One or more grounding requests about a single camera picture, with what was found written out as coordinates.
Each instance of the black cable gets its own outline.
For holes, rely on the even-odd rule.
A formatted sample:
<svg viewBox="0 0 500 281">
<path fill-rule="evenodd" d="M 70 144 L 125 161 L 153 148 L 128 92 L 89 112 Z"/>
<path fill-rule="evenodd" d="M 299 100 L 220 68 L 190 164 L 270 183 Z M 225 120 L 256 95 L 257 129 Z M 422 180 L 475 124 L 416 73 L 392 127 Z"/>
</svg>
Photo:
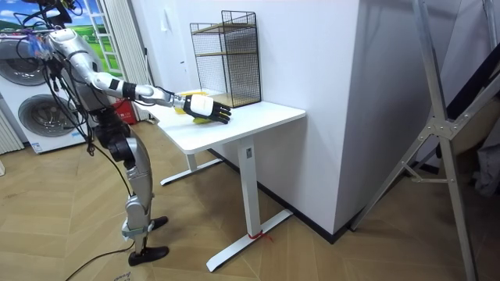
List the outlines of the black cable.
<svg viewBox="0 0 500 281">
<path fill-rule="evenodd" d="M 95 93 L 95 90 L 92 86 L 90 86 L 90 89 L 92 90 L 92 94 L 94 95 L 95 99 L 104 107 L 104 108 L 113 108 L 111 105 L 105 105 L 102 103 L 101 99 L 97 96 L 97 94 Z"/>
<path fill-rule="evenodd" d="M 81 15 L 83 15 L 84 14 L 84 8 L 82 8 L 82 6 L 81 6 L 81 4 L 80 4 L 80 2 L 78 0 L 75 0 L 75 3 L 77 3 L 80 6 L 80 13 L 77 14 L 72 9 L 70 10 L 70 12 L 72 14 L 74 14 L 75 16 L 81 16 Z"/>
<path fill-rule="evenodd" d="M 71 81 L 72 81 L 72 82 L 73 82 L 73 81 L 74 81 L 74 82 L 77 82 L 77 83 L 79 83 L 79 84 L 84 84 L 84 85 L 86 85 L 87 83 L 85 83 L 84 81 L 79 81 L 79 80 L 77 80 L 77 79 L 75 78 L 75 76 L 73 76 L 73 71 L 72 71 L 72 69 L 73 69 L 73 65 L 71 64 L 71 62 L 70 62 L 69 60 L 67 60 L 66 58 L 64 58 L 64 60 L 66 60 L 66 62 L 67 62 L 67 63 L 68 63 L 68 65 L 70 66 L 70 67 L 68 68 L 68 74 L 70 75 L 70 79 L 71 79 Z"/>
<path fill-rule="evenodd" d="M 138 105 L 143 105 L 143 106 L 153 106 L 153 105 L 155 105 L 155 104 L 144 104 L 144 103 L 139 102 L 139 101 L 134 101 L 134 102 L 135 102 L 136 104 L 138 104 Z"/>
<path fill-rule="evenodd" d="M 160 90 L 162 90 L 162 91 L 166 92 L 167 94 L 175 94 L 174 92 L 172 92 L 172 91 L 167 91 L 167 90 L 163 89 L 163 88 L 162 88 L 162 87 L 160 87 L 160 86 L 154 86 L 154 87 L 157 87 L 158 89 L 160 89 Z"/>
<path fill-rule="evenodd" d="M 50 5 L 47 5 L 45 8 L 42 7 L 42 5 L 40 3 L 38 3 L 38 9 L 40 9 L 39 12 L 36 12 L 36 13 L 33 13 L 31 15 L 29 15 L 26 19 L 23 20 L 23 26 L 24 24 L 28 21 L 28 20 L 31 20 L 33 19 L 35 16 L 38 16 L 38 15 L 41 15 L 41 17 L 43 18 L 43 20 L 45 21 L 45 25 L 47 26 L 48 29 L 52 29 L 54 28 L 54 26 L 52 25 L 52 23 L 48 20 L 47 18 L 47 12 L 54 9 L 55 8 L 55 4 L 58 2 L 59 0 L 55 0 L 54 1 L 54 4 L 50 4 Z"/>
<path fill-rule="evenodd" d="M 38 60 L 36 60 L 36 59 L 32 59 L 32 61 L 30 61 L 29 59 L 24 58 L 24 57 L 21 55 L 21 53 L 19 52 L 19 46 L 21 45 L 21 41 L 22 41 L 22 40 L 26 40 L 26 39 L 27 39 L 27 37 L 24 37 L 24 38 L 21 38 L 21 39 L 19 39 L 19 40 L 17 41 L 17 43 L 16 43 L 16 54 L 17 54 L 17 55 L 19 56 L 19 58 L 20 58 L 20 59 L 22 59 L 24 62 L 29 63 L 29 64 L 31 64 L 32 66 L 39 67 L 39 66 L 40 66 L 40 63 L 38 63 Z"/>
<path fill-rule="evenodd" d="M 120 168 L 118 168 L 118 165 L 116 165 L 116 163 L 106 154 L 104 153 L 104 151 L 101 150 L 101 148 L 95 146 L 95 144 L 93 144 L 93 132 L 92 132 L 92 128 L 90 128 L 90 126 L 87 126 L 87 134 L 85 134 L 81 128 L 81 125 L 77 125 L 72 119 L 70 116 L 68 116 L 68 114 L 66 113 L 66 110 L 63 108 L 63 105 L 62 105 L 62 102 L 61 100 L 59 99 L 59 97 L 55 94 L 54 90 L 52 89 L 52 85 L 50 84 L 50 79 L 48 77 L 48 71 L 47 71 L 47 66 L 44 67 L 44 69 L 42 70 L 42 75 L 44 77 L 44 80 L 45 80 L 45 83 L 48 85 L 48 88 L 49 90 L 51 91 L 51 94 L 52 94 L 52 97 L 54 98 L 55 100 L 55 103 L 59 106 L 59 108 L 62 110 L 62 113 L 66 116 L 66 118 L 74 125 L 74 127 L 77 129 L 78 133 L 80 133 L 80 135 L 84 138 L 84 140 L 87 142 L 87 152 L 91 155 L 91 156 L 94 156 L 94 153 L 93 151 L 95 149 L 97 149 L 99 152 L 101 152 L 111 163 L 112 165 L 115 167 L 116 171 L 119 173 L 120 175 L 120 178 L 122 179 L 123 181 L 123 185 L 125 185 L 126 189 L 127 189 L 127 193 L 129 196 L 132 196 L 131 192 L 130 192 L 130 188 L 128 187 L 127 185 L 127 181 L 125 180 L 125 178 L 123 177 L 123 174 L 121 173 L 120 171 Z M 88 118 L 89 118 L 89 114 L 88 112 L 84 111 L 84 112 L 81 112 L 83 113 L 82 116 L 84 116 L 84 118 L 87 120 L 88 122 Z"/>
<path fill-rule="evenodd" d="M 105 157 L 106 157 L 106 158 L 107 158 L 107 159 L 108 159 L 108 160 L 112 163 L 112 165 L 114 165 L 114 166 L 115 166 L 116 171 L 119 173 L 120 177 L 122 178 L 123 183 L 124 183 L 124 184 L 125 184 L 125 186 L 127 187 L 127 192 L 128 192 L 128 195 L 129 195 L 130 197 L 132 197 L 132 193 L 130 192 L 129 187 L 128 187 L 128 186 L 127 186 L 127 184 L 126 184 L 125 178 L 123 177 L 123 174 L 121 173 L 120 168 L 118 168 L 118 165 L 116 165 L 116 163 L 115 163 L 113 160 L 111 160 L 111 158 L 110 158 L 110 157 L 109 157 L 106 153 L 104 153 L 104 151 L 103 151 L 101 148 L 99 148 L 98 146 L 95 146 L 95 145 L 94 145 L 94 147 L 95 147 L 95 149 L 97 149 L 99 152 L 101 152 L 101 154 L 103 154 L 103 155 L 104 155 L 104 156 L 105 156 Z"/>
<path fill-rule="evenodd" d="M 34 30 L 36 27 L 39 27 L 39 26 L 42 26 L 42 25 L 45 25 L 45 22 L 43 22 L 41 20 L 38 20 L 37 22 L 33 23 L 32 25 L 26 26 L 26 29 L 32 29 L 32 30 Z"/>
<path fill-rule="evenodd" d="M 68 102 L 67 102 L 67 106 L 68 108 L 70 108 L 70 102 L 73 102 L 73 104 L 75 105 L 75 110 L 80 113 L 80 110 L 78 110 L 78 108 L 76 108 L 77 106 L 80 106 L 80 104 L 78 102 L 76 102 L 74 99 L 73 99 L 73 96 L 75 95 L 73 93 L 73 91 L 71 90 L 70 86 L 62 79 L 62 78 L 59 78 L 59 83 L 61 84 L 61 88 L 63 90 L 65 90 L 66 92 L 68 92 Z M 82 116 L 82 121 L 79 122 L 80 125 L 83 125 L 87 123 L 87 120 Z"/>
<path fill-rule="evenodd" d="M 22 12 L 15 12 L 13 13 L 13 16 L 16 18 L 17 22 L 19 23 L 19 25 L 23 28 L 23 29 L 26 29 L 26 26 L 23 24 L 23 21 L 20 20 L 17 16 L 31 16 L 30 14 L 25 14 L 25 13 L 22 13 Z M 41 18 L 40 16 L 34 16 L 34 18 L 37 18 L 39 20 L 42 20 L 42 23 L 44 23 L 44 25 L 46 26 L 47 23 L 45 22 L 45 20 L 43 18 Z"/>
<path fill-rule="evenodd" d="M 135 242 L 133 242 L 127 249 L 122 249 L 122 250 L 118 250 L 118 251 L 110 251 L 110 252 L 107 252 L 107 253 L 104 253 L 104 254 L 100 254 L 98 256 L 95 256 L 93 258 L 91 258 L 90 260 L 88 260 L 87 262 L 85 262 L 81 267 L 79 267 L 77 270 L 75 270 L 73 273 L 71 273 L 70 277 L 66 278 L 65 281 L 69 281 L 71 278 L 73 278 L 73 276 L 75 276 L 75 274 L 77 274 L 80 270 L 82 270 L 84 267 L 86 267 L 87 265 L 89 265 L 91 262 L 95 261 L 96 259 L 98 258 L 102 258 L 108 254 L 118 254 L 118 253 L 123 253 L 125 251 L 129 251 L 133 246 L 134 246 Z"/>
</svg>

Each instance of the metal wire shelf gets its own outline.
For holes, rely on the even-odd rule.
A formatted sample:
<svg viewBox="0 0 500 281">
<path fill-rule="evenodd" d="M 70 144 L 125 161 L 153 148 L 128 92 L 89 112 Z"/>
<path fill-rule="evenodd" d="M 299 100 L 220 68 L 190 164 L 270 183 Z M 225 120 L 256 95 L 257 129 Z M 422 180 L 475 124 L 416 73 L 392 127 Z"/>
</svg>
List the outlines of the metal wire shelf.
<svg viewBox="0 0 500 281">
<path fill-rule="evenodd" d="M 200 88 L 232 108 L 259 102 L 262 99 L 255 13 L 222 11 L 222 20 L 191 24 Z"/>
</svg>

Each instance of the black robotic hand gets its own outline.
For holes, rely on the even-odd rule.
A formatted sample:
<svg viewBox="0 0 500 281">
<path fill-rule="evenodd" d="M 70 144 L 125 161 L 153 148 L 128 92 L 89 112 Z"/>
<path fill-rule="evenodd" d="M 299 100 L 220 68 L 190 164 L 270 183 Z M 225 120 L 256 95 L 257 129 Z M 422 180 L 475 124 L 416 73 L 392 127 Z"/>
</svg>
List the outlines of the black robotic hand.
<svg viewBox="0 0 500 281">
<path fill-rule="evenodd" d="M 187 95 L 183 110 L 193 117 L 210 119 L 227 124 L 230 120 L 231 108 L 214 101 L 211 97 L 199 94 Z"/>
</svg>

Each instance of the wooden floor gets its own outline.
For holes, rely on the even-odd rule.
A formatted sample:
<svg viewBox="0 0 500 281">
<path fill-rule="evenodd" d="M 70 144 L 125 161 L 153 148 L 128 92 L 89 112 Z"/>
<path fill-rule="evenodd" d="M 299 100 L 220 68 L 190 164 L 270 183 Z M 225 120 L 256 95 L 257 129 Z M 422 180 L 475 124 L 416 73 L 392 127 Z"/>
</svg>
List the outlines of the wooden floor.
<svg viewBox="0 0 500 281">
<path fill-rule="evenodd" d="M 129 267 L 128 253 L 100 258 L 73 279 L 103 281 L 448 281 L 465 280 L 446 186 L 403 179 L 362 223 L 328 244 L 292 217 L 214 273 L 205 263 L 245 235 L 239 176 L 225 164 L 161 187 L 187 168 L 155 126 L 134 127 L 154 172 L 153 216 L 170 221 L 150 235 L 170 253 Z M 199 162 L 213 157 L 204 152 Z M 0 280 L 64 280 L 97 254 L 130 245 L 120 235 L 127 193 L 113 166 L 76 146 L 0 156 Z M 500 280 L 500 203 L 465 190 L 481 280 Z M 259 193 L 262 220 L 282 207 Z"/>
</svg>

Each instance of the red string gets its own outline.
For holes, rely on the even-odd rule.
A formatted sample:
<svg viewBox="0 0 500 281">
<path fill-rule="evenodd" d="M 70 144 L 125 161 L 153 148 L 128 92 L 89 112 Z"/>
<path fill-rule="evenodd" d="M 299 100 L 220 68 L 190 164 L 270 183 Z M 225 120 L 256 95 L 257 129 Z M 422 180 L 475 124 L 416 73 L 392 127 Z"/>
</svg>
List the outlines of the red string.
<svg viewBox="0 0 500 281">
<path fill-rule="evenodd" d="M 274 243 L 273 238 L 270 235 L 265 234 L 262 230 L 260 230 L 260 232 L 257 233 L 255 236 L 248 234 L 248 237 L 250 237 L 250 239 L 257 239 L 259 237 L 265 237 Z"/>
</svg>

